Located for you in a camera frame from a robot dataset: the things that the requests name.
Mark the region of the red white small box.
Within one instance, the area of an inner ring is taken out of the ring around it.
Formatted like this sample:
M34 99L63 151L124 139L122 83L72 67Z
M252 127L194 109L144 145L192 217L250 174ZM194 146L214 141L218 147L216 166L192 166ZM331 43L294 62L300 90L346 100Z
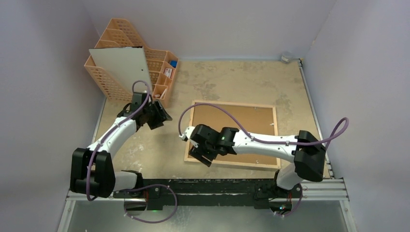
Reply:
M164 69L164 75L166 75L168 78L172 79L172 73L173 69L172 68L165 68Z

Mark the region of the white board in organizer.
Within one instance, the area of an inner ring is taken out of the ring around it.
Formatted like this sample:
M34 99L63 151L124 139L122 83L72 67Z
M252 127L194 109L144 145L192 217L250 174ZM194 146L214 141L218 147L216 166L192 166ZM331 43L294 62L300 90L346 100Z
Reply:
M97 67L103 68L120 86L131 90L135 81L148 84L136 84L137 92L153 90L144 48L141 46L90 48L89 52Z

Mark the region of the small clear jar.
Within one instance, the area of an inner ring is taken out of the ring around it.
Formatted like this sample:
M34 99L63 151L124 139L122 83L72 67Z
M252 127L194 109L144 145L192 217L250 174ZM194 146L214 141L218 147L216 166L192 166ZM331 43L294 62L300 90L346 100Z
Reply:
M281 62L285 63L285 64L289 64L293 59L293 55L288 52L288 51L284 51L281 53Z

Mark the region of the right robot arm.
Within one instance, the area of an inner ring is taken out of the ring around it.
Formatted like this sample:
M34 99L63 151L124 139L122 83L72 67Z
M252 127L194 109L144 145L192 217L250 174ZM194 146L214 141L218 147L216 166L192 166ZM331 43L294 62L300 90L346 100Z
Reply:
M246 133L238 128L224 127L216 131L199 124L189 126L179 136L191 143L189 155L206 166L217 156L257 154L289 162L275 175L272 192L279 197L301 181L321 182L325 165L325 147L308 131L298 135L272 136Z

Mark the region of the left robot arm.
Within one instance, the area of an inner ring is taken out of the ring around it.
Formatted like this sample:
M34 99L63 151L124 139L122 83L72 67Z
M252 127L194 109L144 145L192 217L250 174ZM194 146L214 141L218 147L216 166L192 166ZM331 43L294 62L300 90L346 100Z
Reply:
M108 131L88 147L73 152L70 191L85 194L90 200L107 198L121 190L133 198L140 197L144 193L142 174L138 171L116 172L113 157L145 124L153 130L171 120L159 100L153 100L147 93L133 93L132 101L117 114Z

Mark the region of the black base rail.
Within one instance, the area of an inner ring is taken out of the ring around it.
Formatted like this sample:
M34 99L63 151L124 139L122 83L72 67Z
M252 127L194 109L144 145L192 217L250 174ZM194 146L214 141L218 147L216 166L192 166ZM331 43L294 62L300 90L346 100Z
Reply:
M162 210L165 206L251 206L276 209L279 204L307 201L347 200L343 180L303 181L291 190L276 186L273 179L144 179L148 189L122 190L99 201L123 202L130 211Z

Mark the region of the blue item in organizer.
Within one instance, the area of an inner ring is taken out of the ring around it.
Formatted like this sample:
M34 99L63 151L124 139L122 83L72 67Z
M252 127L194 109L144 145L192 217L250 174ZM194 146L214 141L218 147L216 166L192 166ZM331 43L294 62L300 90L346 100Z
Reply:
M171 60L169 63L173 68L177 67L177 60Z

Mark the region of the orange plastic desk organizer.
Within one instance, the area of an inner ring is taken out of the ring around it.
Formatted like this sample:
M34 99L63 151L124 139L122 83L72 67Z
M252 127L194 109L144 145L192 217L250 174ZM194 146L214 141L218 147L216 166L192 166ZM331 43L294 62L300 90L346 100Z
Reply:
M164 107L168 107L174 77L178 70L178 57L171 51L150 48L129 20L111 18L95 48L126 46L141 46L144 48L153 87L152 98L159 100ZM176 68L170 65L171 60L177 60ZM131 92L121 87L119 82L114 80L103 68L97 67L91 56L88 57L84 67L108 100L113 102L129 102L131 100ZM165 68L173 69L172 79L164 75Z

